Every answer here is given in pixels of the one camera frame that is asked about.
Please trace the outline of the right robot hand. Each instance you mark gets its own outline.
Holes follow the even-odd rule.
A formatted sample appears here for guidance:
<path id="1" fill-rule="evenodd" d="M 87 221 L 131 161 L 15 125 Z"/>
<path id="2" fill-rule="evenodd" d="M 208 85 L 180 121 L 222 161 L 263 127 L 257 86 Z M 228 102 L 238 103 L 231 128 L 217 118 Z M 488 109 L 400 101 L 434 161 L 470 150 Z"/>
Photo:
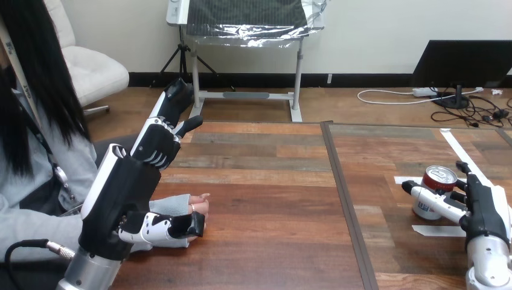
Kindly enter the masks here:
<path id="1" fill-rule="evenodd" d="M 456 168 L 466 175 L 465 181 L 454 180 L 452 187 L 463 193 L 432 191 L 424 182 L 402 182 L 402 189 L 421 205 L 454 223 L 466 234 L 465 247 L 478 237 L 494 237 L 511 248 L 511 218 L 504 189 L 478 177 L 476 167 L 457 161 Z"/>

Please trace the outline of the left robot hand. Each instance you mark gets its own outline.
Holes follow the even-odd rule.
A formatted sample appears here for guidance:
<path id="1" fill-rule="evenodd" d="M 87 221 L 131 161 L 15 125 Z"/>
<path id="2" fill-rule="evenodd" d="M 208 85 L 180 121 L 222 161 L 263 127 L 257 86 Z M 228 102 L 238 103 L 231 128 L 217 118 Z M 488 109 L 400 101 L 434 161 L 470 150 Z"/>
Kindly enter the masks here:
<path id="1" fill-rule="evenodd" d="M 194 88 L 183 79 L 160 95 L 131 149 L 111 144 L 80 212 L 80 249 L 92 257 L 124 260 L 134 245 L 158 246 L 201 237 L 205 216 L 161 213 L 150 199 L 161 173 L 176 158 L 181 139 L 203 123 L 179 117 L 193 102 Z"/>

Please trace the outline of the person's hand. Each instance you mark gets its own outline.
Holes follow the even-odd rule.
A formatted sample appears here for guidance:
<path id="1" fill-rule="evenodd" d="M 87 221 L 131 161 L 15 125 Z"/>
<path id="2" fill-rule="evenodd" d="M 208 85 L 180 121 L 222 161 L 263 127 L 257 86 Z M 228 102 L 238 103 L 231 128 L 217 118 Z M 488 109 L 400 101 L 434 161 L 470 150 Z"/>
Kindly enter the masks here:
<path id="1" fill-rule="evenodd" d="M 188 200 L 188 213 L 192 213 L 194 211 L 203 214 L 205 216 L 208 215 L 209 212 L 209 200 L 210 197 L 209 193 L 204 193 L 199 196 L 193 196 L 191 195 Z"/>
<path id="2" fill-rule="evenodd" d="M 207 229 L 208 218 L 209 218 L 209 214 L 206 213 L 205 214 L 205 223 L 204 223 L 204 226 L 203 226 L 204 232 L 206 232 L 206 229 Z M 187 238 L 187 242 L 191 243 L 192 241 L 196 240 L 197 238 L 198 238 L 197 236 L 188 237 Z"/>

